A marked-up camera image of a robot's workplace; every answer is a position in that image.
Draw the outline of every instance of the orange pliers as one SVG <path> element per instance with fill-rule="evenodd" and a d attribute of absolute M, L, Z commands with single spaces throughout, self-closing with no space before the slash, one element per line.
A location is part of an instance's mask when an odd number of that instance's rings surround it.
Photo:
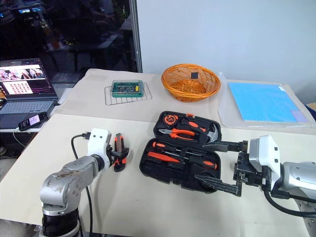
<path fill-rule="evenodd" d="M 172 129 L 172 130 L 169 130 L 169 129 L 159 129 L 158 130 L 159 132 L 161 133 L 164 133 L 164 134 L 169 134 L 169 136 L 171 138 L 180 138 L 180 139 L 184 139 L 184 140 L 193 140 L 193 138 L 186 138 L 186 137 L 181 137 L 179 136 L 178 134 L 187 134 L 187 135 L 191 135 L 191 136 L 195 136 L 195 133 L 192 132 L 192 131 L 188 131 L 188 130 L 180 130 L 180 129 Z"/>

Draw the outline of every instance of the wicker basket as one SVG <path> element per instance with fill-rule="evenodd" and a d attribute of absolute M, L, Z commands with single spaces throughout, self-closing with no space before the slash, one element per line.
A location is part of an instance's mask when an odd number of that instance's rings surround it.
<path fill-rule="evenodd" d="M 182 102 L 203 100 L 218 92 L 221 82 L 204 67 L 195 64 L 178 64 L 167 68 L 161 81 L 164 87 Z"/>

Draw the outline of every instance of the phone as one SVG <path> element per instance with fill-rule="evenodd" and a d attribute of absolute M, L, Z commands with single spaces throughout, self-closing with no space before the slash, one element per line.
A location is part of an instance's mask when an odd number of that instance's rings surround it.
<path fill-rule="evenodd" d="M 25 131 L 26 129 L 29 129 L 30 127 L 34 127 L 38 124 L 40 124 L 43 121 L 48 120 L 48 116 L 46 112 L 42 112 L 38 115 L 35 115 L 33 117 L 30 117 L 26 120 L 23 120 L 19 123 L 19 130 Z"/>

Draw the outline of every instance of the wire rack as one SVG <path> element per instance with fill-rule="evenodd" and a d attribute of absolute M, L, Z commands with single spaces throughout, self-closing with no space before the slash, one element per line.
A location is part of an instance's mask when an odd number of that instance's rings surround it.
<path fill-rule="evenodd" d="M 144 82 L 144 95 L 143 97 L 113 97 L 111 96 L 111 86 L 104 88 L 104 98 L 105 98 L 105 104 L 106 105 L 118 105 L 118 104 L 125 104 L 125 103 L 131 103 L 131 102 L 138 102 L 138 101 L 144 101 L 144 100 L 151 100 L 152 94 L 149 91 L 149 88 L 147 86 L 147 83 Z"/>

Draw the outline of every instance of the tool case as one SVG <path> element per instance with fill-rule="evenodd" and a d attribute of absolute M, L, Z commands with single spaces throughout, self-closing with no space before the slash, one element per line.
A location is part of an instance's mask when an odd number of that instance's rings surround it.
<path fill-rule="evenodd" d="M 159 116 L 154 135 L 139 164 L 145 176 L 168 184 L 172 182 L 184 189 L 205 193 L 216 191 L 203 185 L 195 175 L 220 179 L 220 157 L 202 147 L 221 141 L 219 123 L 192 114 L 165 111 Z"/>

